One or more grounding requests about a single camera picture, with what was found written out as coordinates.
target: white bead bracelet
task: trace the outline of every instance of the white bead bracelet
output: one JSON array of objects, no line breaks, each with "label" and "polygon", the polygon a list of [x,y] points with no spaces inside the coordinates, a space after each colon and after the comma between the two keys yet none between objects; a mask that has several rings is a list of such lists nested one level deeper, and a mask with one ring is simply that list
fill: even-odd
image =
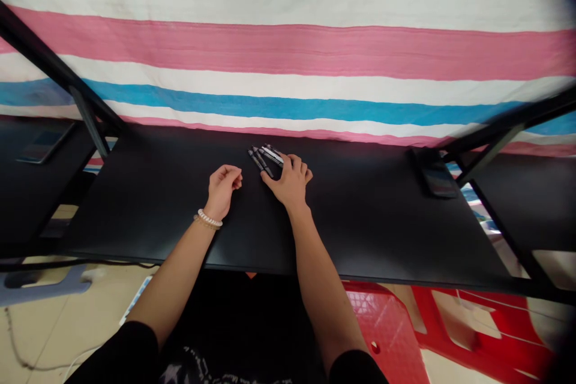
[{"label": "white bead bracelet", "polygon": [[208,222],[211,225],[221,227],[223,225],[222,221],[218,222],[217,220],[212,219],[211,217],[206,216],[204,213],[204,209],[198,210],[198,216],[202,218],[203,221]]}]

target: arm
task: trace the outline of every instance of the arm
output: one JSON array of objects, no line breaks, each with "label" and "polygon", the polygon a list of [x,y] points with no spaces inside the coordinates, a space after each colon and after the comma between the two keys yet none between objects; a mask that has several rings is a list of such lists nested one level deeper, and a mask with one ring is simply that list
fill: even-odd
[{"label": "arm", "polygon": [[329,373],[334,361],[344,352],[368,352],[368,349],[306,204],[306,185],[312,179],[312,171],[295,155],[282,155],[282,159],[284,169],[280,180],[272,180],[266,172],[262,172],[262,179],[284,204],[290,217],[302,300],[312,322],[324,368]]},{"label": "arm", "polygon": [[[241,186],[241,170],[230,165],[221,166],[210,176],[205,214],[217,221],[222,220],[230,209],[232,191]],[[215,232],[201,223],[193,222],[126,319],[127,322],[137,321],[148,325],[158,339],[159,348],[162,348],[180,319]]]}]

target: desk surface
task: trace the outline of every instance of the desk surface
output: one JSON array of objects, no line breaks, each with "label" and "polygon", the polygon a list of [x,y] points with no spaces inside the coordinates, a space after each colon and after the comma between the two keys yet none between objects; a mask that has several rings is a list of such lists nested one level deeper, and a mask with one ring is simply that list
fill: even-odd
[{"label": "desk surface", "polygon": [[576,251],[576,159],[499,154],[473,186],[507,240],[526,253]]},{"label": "desk surface", "polygon": [[423,193],[407,148],[131,125],[62,241],[72,256],[161,262],[208,196],[222,164],[242,168],[206,266],[295,272],[286,212],[246,149],[269,142],[314,172],[307,200],[344,278],[493,287],[510,276],[464,197]]},{"label": "desk surface", "polygon": [[95,147],[79,123],[46,164],[17,162],[47,125],[60,120],[0,116],[0,241],[2,250],[34,239],[58,207],[58,199]]}]

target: forearm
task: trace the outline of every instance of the forearm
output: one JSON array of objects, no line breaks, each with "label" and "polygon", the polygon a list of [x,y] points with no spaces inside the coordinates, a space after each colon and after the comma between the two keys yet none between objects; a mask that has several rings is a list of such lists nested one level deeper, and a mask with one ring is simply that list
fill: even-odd
[{"label": "forearm", "polygon": [[194,222],[128,315],[127,321],[142,322],[154,331],[160,348],[180,319],[214,233]]},{"label": "forearm", "polygon": [[296,265],[306,312],[320,346],[326,372],[352,349],[367,351],[354,310],[320,239],[307,206],[289,209],[296,243]]}]

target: red chair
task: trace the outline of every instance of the red chair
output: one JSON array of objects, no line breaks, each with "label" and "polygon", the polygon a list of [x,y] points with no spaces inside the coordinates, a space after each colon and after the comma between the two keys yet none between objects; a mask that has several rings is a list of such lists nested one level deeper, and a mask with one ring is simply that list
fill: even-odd
[{"label": "red chair", "polygon": [[[522,310],[527,309],[526,298],[497,293],[478,293],[485,298],[482,299],[461,290],[462,300],[495,309],[491,316],[498,330],[503,333],[502,338],[499,339],[477,332],[472,350],[467,350],[450,339],[432,295],[434,290],[457,296],[456,290],[453,289],[412,287],[427,330],[426,334],[416,333],[416,338],[422,348],[434,351],[505,384],[535,384],[538,379],[544,377],[553,353],[543,345],[534,331],[529,313]],[[529,342],[505,336],[504,333]]]},{"label": "red chair", "polygon": [[404,304],[386,288],[344,282],[366,345],[390,384],[430,384]]}]

